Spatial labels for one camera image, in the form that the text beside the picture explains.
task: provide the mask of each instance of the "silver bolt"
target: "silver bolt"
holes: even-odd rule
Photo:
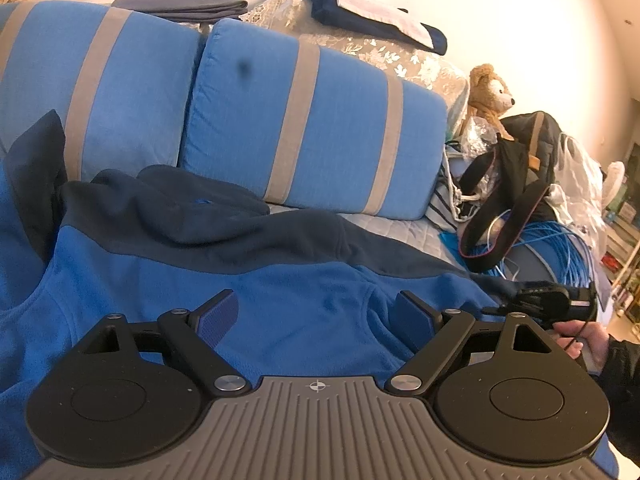
[[[223,375],[218,377],[213,385],[221,392],[236,392],[246,385],[246,381],[237,375]]]
[[[391,378],[391,385],[401,392],[411,392],[422,386],[422,381],[415,375],[396,375]]]

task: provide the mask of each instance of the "jacket sleeve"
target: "jacket sleeve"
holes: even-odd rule
[[[640,466],[640,345],[611,337],[598,384],[611,407],[609,440]]]

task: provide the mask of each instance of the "beige stripe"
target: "beige stripe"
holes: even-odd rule
[[[27,19],[31,9],[35,7],[36,2],[23,2],[15,6],[11,15],[6,20],[2,32],[0,32],[0,81],[4,76],[4,69],[11,56],[11,50],[14,47],[15,38],[18,37],[20,28]]]
[[[536,113],[536,120],[533,121],[533,130],[531,131],[531,141],[529,142],[529,154],[536,156],[538,152],[538,136],[540,135],[540,128],[542,128],[542,121],[545,119],[544,112]]]
[[[98,30],[95,31],[89,50],[84,56],[66,115],[65,165],[69,180],[80,180],[84,136],[91,109],[94,106],[95,93],[113,45],[130,14],[130,10],[110,7]]]
[[[396,165],[398,144],[400,143],[400,130],[402,129],[402,80],[395,72],[386,72],[387,98],[386,98],[386,123],[385,133],[382,138],[380,159],[376,176],[369,193],[367,205],[362,210],[368,215],[377,215],[385,201],[386,192],[389,189],[391,175]]]
[[[300,41],[287,109],[280,129],[280,139],[273,159],[267,191],[264,193],[266,202],[282,204],[291,190],[302,138],[305,135],[306,120],[309,117],[311,101],[316,89],[319,62],[320,48],[315,44]]]

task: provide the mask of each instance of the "striped cushion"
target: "striped cushion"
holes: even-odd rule
[[[417,219],[440,167],[439,95],[235,20],[207,41],[179,166],[292,207]]]
[[[0,6],[0,141],[52,108],[72,180],[177,162],[201,51],[197,31],[79,2]]]

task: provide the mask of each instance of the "teddy bear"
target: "teddy bear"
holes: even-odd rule
[[[516,104],[504,80],[489,63],[476,66],[469,80],[471,88],[466,116],[483,118],[498,129],[503,139],[513,140],[500,122],[500,116]]]

